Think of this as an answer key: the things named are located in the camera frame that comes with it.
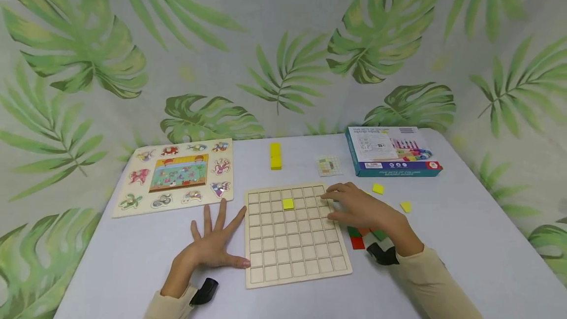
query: beige sleeve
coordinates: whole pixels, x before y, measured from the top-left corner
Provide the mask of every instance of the beige sleeve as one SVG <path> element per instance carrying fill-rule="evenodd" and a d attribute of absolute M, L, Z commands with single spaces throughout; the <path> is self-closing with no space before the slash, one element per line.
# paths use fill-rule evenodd
<path fill-rule="evenodd" d="M 435 251 L 425 247 L 424 251 L 416 255 L 396 256 L 400 262 L 402 277 L 429 318 L 482 318 Z"/>
<path fill-rule="evenodd" d="M 159 290 L 154 294 L 143 319 L 186 319 L 193 306 L 189 304 L 197 293 L 189 286 L 179 299 L 162 296 Z"/>

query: left hand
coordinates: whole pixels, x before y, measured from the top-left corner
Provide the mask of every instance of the left hand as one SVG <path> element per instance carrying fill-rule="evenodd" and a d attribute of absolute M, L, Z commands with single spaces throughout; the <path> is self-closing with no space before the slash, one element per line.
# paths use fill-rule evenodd
<path fill-rule="evenodd" d="M 229 255 L 226 244 L 245 217 L 246 206 L 242 207 L 238 215 L 224 228 L 226 219 L 226 200 L 220 200 L 219 216 L 213 229 L 211 212 L 208 204 L 205 205 L 205 226 L 203 235 L 197 229 L 197 222 L 191 222 L 193 243 L 187 245 L 171 264 L 171 270 L 161 289 L 162 296 L 179 298 L 185 293 L 191 274 L 199 265 L 207 267 L 232 266 L 235 268 L 248 268 L 250 261 L 246 258 Z"/>

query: green block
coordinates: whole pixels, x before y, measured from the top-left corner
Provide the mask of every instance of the green block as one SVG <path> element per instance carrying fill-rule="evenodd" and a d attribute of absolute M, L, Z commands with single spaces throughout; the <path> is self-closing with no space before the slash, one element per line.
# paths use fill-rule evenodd
<path fill-rule="evenodd" d="M 353 226 L 347 226 L 346 229 L 348 230 L 348 236 L 355 238 L 362 237 L 362 234 L 358 231 L 358 229 L 354 228 Z"/>
<path fill-rule="evenodd" d="M 374 234 L 374 236 L 376 237 L 376 239 L 378 239 L 379 241 L 384 241 L 384 239 L 386 239 L 388 236 L 386 235 L 386 233 L 382 232 L 379 229 L 376 229 L 372 232 L 372 234 Z"/>

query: table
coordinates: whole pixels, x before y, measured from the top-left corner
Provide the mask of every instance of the table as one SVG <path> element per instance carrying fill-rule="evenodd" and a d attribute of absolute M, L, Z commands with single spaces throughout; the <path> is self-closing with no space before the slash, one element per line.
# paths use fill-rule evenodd
<path fill-rule="evenodd" d="M 567 290 L 441 134 L 421 130 L 444 170 L 434 178 L 380 178 L 385 202 L 409 200 L 408 219 L 436 249 L 455 280 L 485 318 L 563 318 Z M 271 171 L 269 143 L 281 143 L 283 168 Z M 315 158 L 337 155 L 344 175 L 320 178 Z M 243 205 L 245 190 L 322 180 L 353 181 L 370 191 L 376 178 L 354 175 L 344 135 L 285 137 L 234 142 L 235 199 L 227 219 Z M 202 229 L 202 207 L 112 219 L 113 195 L 55 315 L 56 319 L 140 319 L 161 287 L 171 260 L 191 241 L 189 223 Z M 216 217 L 218 204 L 212 205 Z M 419 318 L 418 309 L 392 277 L 343 237 L 353 274 L 245 289 L 245 272 L 231 268 L 197 273 L 219 281 L 213 301 L 193 318 Z M 244 225 L 228 245 L 243 255 Z"/>

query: fabric backdrop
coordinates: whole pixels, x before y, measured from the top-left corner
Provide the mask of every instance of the fabric backdrop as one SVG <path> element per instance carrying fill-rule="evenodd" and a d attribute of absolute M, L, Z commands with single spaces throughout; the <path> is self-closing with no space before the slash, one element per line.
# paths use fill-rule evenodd
<path fill-rule="evenodd" d="M 565 0 L 1 0 L 1 16 L 0 319 L 52 318 L 135 148 L 347 125 L 444 133 L 567 285 Z"/>

